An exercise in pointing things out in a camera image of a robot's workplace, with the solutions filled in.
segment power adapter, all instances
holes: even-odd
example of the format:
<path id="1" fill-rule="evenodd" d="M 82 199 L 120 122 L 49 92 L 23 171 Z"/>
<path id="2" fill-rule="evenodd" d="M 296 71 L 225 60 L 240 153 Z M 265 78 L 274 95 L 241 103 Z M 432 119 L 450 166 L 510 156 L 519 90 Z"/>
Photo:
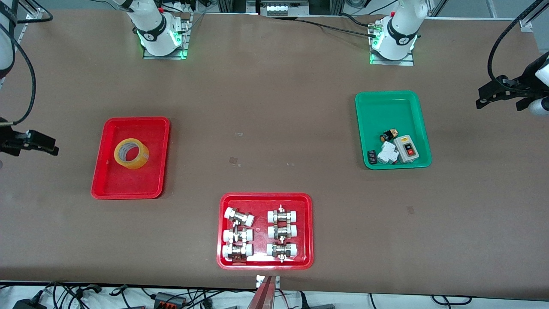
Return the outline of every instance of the power adapter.
<path id="1" fill-rule="evenodd" d="M 30 299 L 22 299 L 15 303 L 13 309 L 48 309 L 44 305 L 38 303 L 33 304 Z"/>

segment electrical component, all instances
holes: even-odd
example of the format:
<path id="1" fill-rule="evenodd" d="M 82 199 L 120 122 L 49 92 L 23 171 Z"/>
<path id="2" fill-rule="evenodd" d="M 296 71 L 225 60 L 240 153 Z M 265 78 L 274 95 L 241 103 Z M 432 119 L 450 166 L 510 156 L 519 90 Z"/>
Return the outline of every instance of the electrical component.
<path id="1" fill-rule="evenodd" d="M 225 242 L 247 242 L 254 239 L 254 231 L 252 229 L 243 228 L 238 230 L 238 227 L 233 227 L 223 231 L 223 241 Z"/>
<path id="2" fill-rule="evenodd" d="M 396 129 L 390 129 L 390 130 L 387 130 L 387 131 L 383 132 L 383 134 L 381 134 L 379 136 L 379 139 L 382 143 L 385 143 L 385 142 L 389 142 L 392 139 L 396 138 L 398 135 L 399 135 L 399 132 Z"/>
<path id="3" fill-rule="evenodd" d="M 238 209 L 227 207 L 225 210 L 225 218 L 229 219 L 236 225 L 246 225 L 247 227 L 251 227 L 251 225 L 254 223 L 254 216 L 249 213 L 241 213 L 238 212 Z"/>
<path id="4" fill-rule="evenodd" d="M 368 163 L 377 164 L 377 156 L 375 150 L 368 150 Z"/>
<path id="5" fill-rule="evenodd" d="M 282 207 L 282 204 L 275 211 L 267 212 L 267 222 L 277 224 L 279 221 L 286 221 L 287 224 L 295 223 L 297 213 L 295 211 L 287 212 Z"/>
<path id="6" fill-rule="evenodd" d="M 284 262 L 286 258 L 298 255 L 298 247 L 296 244 L 277 245 L 274 242 L 267 244 L 267 255 L 278 257 L 280 262 Z"/>
<path id="7" fill-rule="evenodd" d="M 182 309 L 184 305 L 185 297 L 159 292 L 154 298 L 153 308 Z"/>
<path id="8" fill-rule="evenodd" d="M 281 242 L 284 242 L 286 238 L 292 238 L 298 235 L 298 227 L 295 224 L 288 224 L 285 227 L 278 227 L 278 225 L 275 224 L 272 227 L 267 227 L 267 233 L 269 238 L 278 239 Z"/>
<path id="9" fill-rule="evenodd" d="M 399 158 L 399 152 L 395 150 L 396 146 L 392 143 L 385 142 L 381 146 L 381 151 L 378 153 L 378 161 L 380 161 L 383 164 L 396 163 L 397 159 Z"/>
<path id="10" fill-rule="evenodd" d="M 247 256 L 254 255 L 254 248 L 251 244 L 242 244 L 242 246 L 228 244 L 223 245 L 222 248 L 223 257 L 231 260 L 246 258 Z"/>
<path id="11" fill-rule="evenodd" d="M 412 138 L 409 135 L 404 135 L 393 141 L 396 146 L 396 150 L 399 152 L 399 161 L 401 163 L 411 163 L 415 159 L 419 158 L 416 145 L 414 145 Z"/>

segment white plastic fitting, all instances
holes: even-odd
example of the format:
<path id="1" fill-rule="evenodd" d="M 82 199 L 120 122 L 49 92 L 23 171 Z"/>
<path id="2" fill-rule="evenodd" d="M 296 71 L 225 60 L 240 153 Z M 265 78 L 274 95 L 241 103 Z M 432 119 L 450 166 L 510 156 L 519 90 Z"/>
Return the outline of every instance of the white plastic fitting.
<path id="1" fill-rule="evenodd" d="M 223 257 L 229 257 L 229 246 L 223 245 L 221 252 L 223 252 Z"/>
<path id="2" fill-rule="evenodd" d="M 290 244 L 290 256 L 298 255 L 298 246 L 296 244 Z"/>
<path id="3" fill-rule="evenodd" d="M 269 238 L 275 238 L 275 227 L 267 227 L 267 234 Z"/>
<path id="4" fill-rule="evenodd" d="M 254 219 L 255 219 L 255 217 L 253 215 L 249 214 L 247 219 L 246 219 L 246 222 L 244 222 L 244 225 L 246 225 L 247 227 L 251 227 L 251 225 L 254 224 Z"/>
<path id="5" fill-rule="evenodd" d="M 295 210 L 292 210 L 290 211 L 290 221 L 292 223 L 295 223 L 298 219 L 298 216 L 297 216 L 297 213 L 295 212 Z"/>
<path id="6" fill-rule="evenodd" d="M 251 244 L 246 244 L 246 256 L 254 255 L 254 248 Z"/>
<path id="7" fill-rule="evenodd" d="M 233 211 L 233 208 L 232 207 L 227 207 L 227 209 L 225 210 L 225 219 L 228 219 L 230 216 L 231 216 L 231 212 Z"/>
<path id="8" fill-rule="evenodd" d="M 223 231 L 223 241 L 228 242 L 232 238 L 232 233 L 230 230 L 224 230 Z"/>
<path id="9" fill-rule="evenodd" d="M 267 244 L 267 255 L 273 256 L 273 244 Z"/>
<path id="10" fill-rule="evenodd" d="M 249 229 L 246 231 L 246 240 L 252 241 L 254 239 L 254 230 Z"/>
<path id="11" fill-rule="evenodd" d="M 290 225 L 290 235 L 292 237 L 296 237 L 298 235 L 298 227 L 295 224 Z"/>
<path id="12" fill-rule="evenodd" d="M 273 223 L 275 220 L 273 219 L 273 212 L 272 211 L 268 211 L 267 212 L 267 222 L 269 223 Z"/>

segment black terminal block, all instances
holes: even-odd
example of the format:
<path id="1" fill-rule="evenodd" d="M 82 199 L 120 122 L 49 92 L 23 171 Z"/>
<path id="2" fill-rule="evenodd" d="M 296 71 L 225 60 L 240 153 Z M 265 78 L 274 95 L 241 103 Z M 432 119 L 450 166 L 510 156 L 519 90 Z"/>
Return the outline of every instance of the black terminal block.
<path id="1" fill-rule="evenodd" d="M 32 304 L 30 299 L 22 299 L 15 303 L 13 309 L 48 309 L 44 305 Z"/>
<path id="2" fill-rule="evenodd" d="M 377 155 L 375 150 L 368 150 L 368 163 L 377 164 Z"/>

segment green tray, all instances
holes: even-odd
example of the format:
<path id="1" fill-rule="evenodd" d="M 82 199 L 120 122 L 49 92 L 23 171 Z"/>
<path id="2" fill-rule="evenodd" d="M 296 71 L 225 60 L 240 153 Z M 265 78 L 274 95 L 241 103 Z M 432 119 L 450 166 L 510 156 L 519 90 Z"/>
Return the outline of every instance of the green tray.
<path id="1" fill-rule="evenodd" d="M 355 98 L 358 130 L 364 163 L 370 169 L 421 168 L 431 164 L 431 148 L 423 123 L 419 98 L 413 91 L 360 92 Z M 409 134 L 419 158 L 412 163 L 369 164 L 368 150 L 381 150 L 379 136 L 395 128 L 399 136 Z"/>

